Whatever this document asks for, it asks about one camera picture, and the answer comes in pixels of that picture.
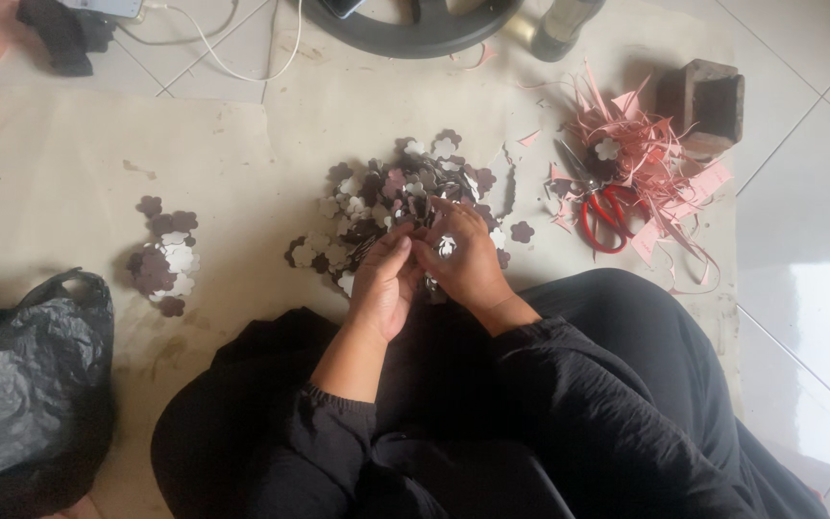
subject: red scissors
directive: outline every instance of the red scissors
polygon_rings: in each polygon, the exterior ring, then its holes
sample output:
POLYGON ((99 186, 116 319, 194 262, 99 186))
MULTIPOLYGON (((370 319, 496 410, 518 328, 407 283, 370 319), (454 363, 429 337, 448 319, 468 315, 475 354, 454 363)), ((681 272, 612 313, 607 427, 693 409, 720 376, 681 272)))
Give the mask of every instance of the red scissors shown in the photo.
POLYGON ((627 226, 626 216, 623 214, 623 206, 617 201, 617 197, 623 198, 628 206, 637 208, 647 221, 649 219, 648 206, 646 206, 646 203, 632 188, 616 184, 607 184, 598 180, 591 171, 588 171, 582 161, 575 156, 568 144, 561 140, 559 143, 568 151, 569 161, 572 163, 572 167, 578 176, 581 177, 582 183, 585 184, 585 194, 582 195, 584 197, 582 200, 582 214, 581 218, 579 218, 582 224, 582 233, 594 250, 607 254, 620 252, 626 248, 627 239, 635 236, 635 233, 630 231, 630 228, 627 226), (601 202, 598 201, 598 195, 604 196, 607 202, 610 203, 610 206, 605 208, 601 205, 601 202), (604 220, 608 227, 616 233, 620 238, 619 245, 609 247, 595 239, 594 233, 589 225, 588 214, 590 211, 593 211, 596 216, 604 220))

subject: person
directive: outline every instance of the person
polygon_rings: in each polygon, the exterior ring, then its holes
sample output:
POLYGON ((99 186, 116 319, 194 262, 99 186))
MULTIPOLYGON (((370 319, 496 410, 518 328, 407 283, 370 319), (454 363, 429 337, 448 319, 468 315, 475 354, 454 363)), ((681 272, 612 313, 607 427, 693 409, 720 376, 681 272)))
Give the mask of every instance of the person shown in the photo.
POLYGON ((516 294, 481 216, 432 204, 373 246, 343 326, 253 322, 171 401, 152 463, 176 518, 827 517, 665 291, 600 269, 516 294), (425 272, 454 302, 426 304, 425 272))

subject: black plastic bag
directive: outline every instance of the black plastic bag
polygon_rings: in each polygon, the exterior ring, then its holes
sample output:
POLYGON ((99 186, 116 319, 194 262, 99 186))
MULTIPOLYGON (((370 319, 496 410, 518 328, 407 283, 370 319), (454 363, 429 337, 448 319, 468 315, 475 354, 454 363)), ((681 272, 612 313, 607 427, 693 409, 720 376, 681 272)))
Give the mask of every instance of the black plastic bag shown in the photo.
POLYGON ((56 275, 0 310, 0 518, 56 513, 91 489, 113 430, 112 353, 110 291, 95 274, 56 275))

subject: black pants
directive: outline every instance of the black pants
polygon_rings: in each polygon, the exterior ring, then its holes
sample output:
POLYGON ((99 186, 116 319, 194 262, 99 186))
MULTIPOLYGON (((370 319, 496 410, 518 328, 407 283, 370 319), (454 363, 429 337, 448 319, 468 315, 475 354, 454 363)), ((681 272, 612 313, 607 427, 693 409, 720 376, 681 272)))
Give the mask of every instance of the black pants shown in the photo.
MULTIPOLYGON (((739 478, 739 433, 720 362, 673 297, 614 269, 584 272, 521 296, 623 360, 710 462, 739 478)), ((152 463, 177 517, 209 512, 212 496, 232 487, 246 453, 264 434, 269 402, 308 380, 337 330, 307 309, 255 321, 171 401, 156 425, 152 463)), ((377 436, 412 429, 438 439, 507 436, 509 424, 490 421, 507 395, 490 375, 489 340, 459 305, 415 305, 386 353, 377 436)))

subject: phone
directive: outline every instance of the phone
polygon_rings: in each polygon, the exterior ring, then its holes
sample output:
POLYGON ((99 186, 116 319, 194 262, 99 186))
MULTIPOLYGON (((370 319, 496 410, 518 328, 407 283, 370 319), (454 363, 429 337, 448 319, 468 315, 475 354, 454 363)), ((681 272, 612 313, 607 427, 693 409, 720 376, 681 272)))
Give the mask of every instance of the phone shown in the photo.
POLYGON ((122 18, 136 18, 143 0, 60 0, 60 4, 74 9, 98 11, 122 18))
POLYGON ((345 19, 351 16, 355 9, 360 7, 367 0, 322 0, 322 3, 332 11, 335 16, 345 19))

